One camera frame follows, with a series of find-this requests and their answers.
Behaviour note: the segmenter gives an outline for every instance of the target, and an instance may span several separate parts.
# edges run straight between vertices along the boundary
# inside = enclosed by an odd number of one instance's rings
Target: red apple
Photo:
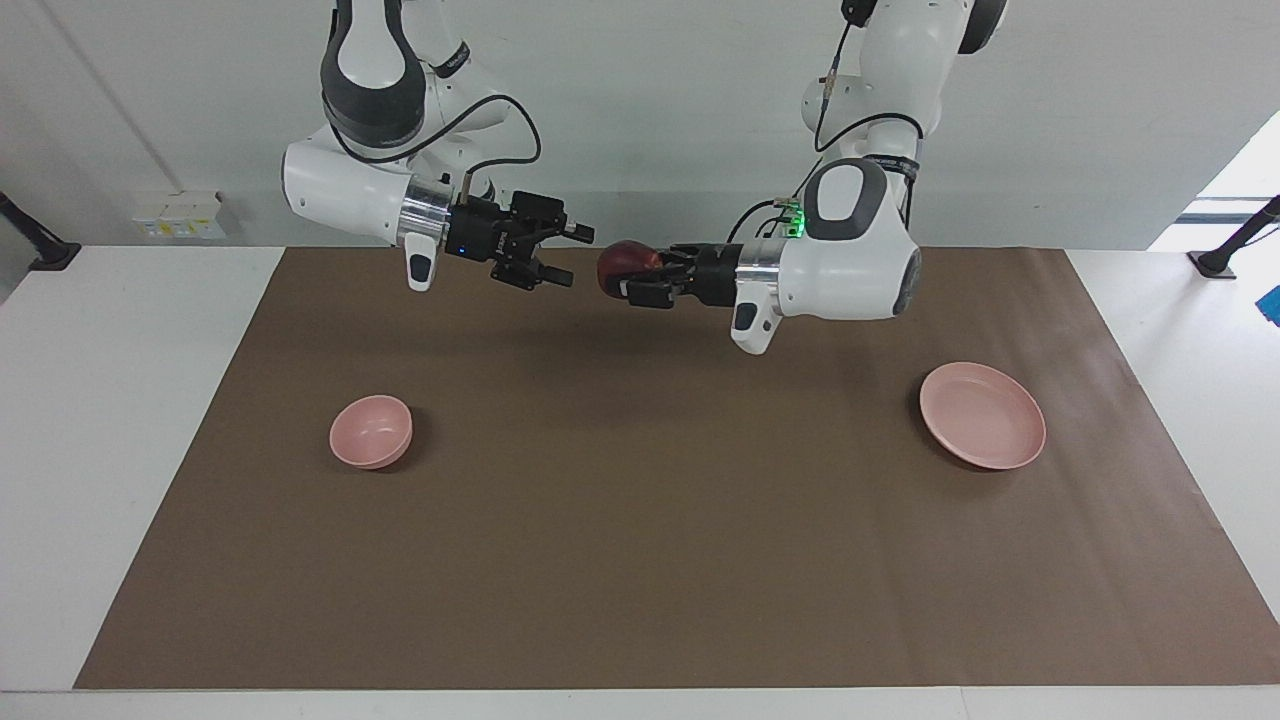
[[[600,259],[595,261],[595,279],[600,283],[600,290],[609,297],[622,299],[617,290],[609,290],[609,278],[644,273],[662,268],[662,256],[658,251],[643,242],[623,240],[614,242],[600,252]]]

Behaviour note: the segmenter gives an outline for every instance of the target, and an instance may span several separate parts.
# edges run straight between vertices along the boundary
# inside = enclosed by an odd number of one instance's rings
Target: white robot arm
[[[439,251],[493,260],[494,279],[524,290],[572,284],[572,273],[538,261],[536,247],[554,236],[589,243],[594,231],[571,223],[552,197],[517,191],[508,209],[494,202],[485,168],[536,160],[541,138],[472,61],[443,0],[337,0],[320,81],[329,123],[289,145],[282,167],[294,213],[402,246],[417,291],[430,288]],[[538,150],[483,160],[467,133],[502,123],[511,108]],[[472,182],[485,188],[480,196]]]
[[[822,158],[795,195],[773,202],[785,237],[648,254],[620,243],[602,255],[602,290],[645,307],[672,307],[680,295],[733,306],[731,337],[753,355],[768,348],[782,318],[874,320],[905,311],[920,278],[920,251],[908,233],[919,145],[937,128],[956,55],[986,46],[1005,6],[845,0],[849,27],[867,29],[861,74],[838,76],[833,64],[805,92],[803,115]]]

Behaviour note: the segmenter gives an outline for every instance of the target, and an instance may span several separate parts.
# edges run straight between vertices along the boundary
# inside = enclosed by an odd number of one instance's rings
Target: window
[[[1151,246],[1153,251],[1212,250],[1280,193],[1280,113]],[[1280,233],[1266,242],[1280,242]]]

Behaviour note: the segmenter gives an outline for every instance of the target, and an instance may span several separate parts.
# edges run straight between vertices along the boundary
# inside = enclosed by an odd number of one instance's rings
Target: black stand
[[[1280,195],[1272,197],[1266,208],[1258,210],[1240,229],[1235,231],[1235,234],[1224,242],[1222,247],[1208,252],[1188,252],[1187,256],[1206,278],[1234,281],[1235,273],[1230,268],[1231,256],[1242,247],[1247,247],[1249,241],[1262,232],[1262,228],[1276,222],[1277,218],[1280,218]]]
[[[20,208],[9,200],[9,196],[0,192],[0,215],[4,215],[13,227],[18,228],[31,245],[36,247],[40,258],[36,258],[28,268],[33,272],[54,272],[65,269],[79,252],[78,242],[63,242],[49,228],[40,224],[35,218],[22,211]]]

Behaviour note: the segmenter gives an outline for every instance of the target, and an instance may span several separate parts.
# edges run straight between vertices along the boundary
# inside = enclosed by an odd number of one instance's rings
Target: blue object
[[[1266,297],[1258,301],[1258,310],[1262,310],[1262,314],[1274,325],[1280,327],[1280,287],[1272,290]]]

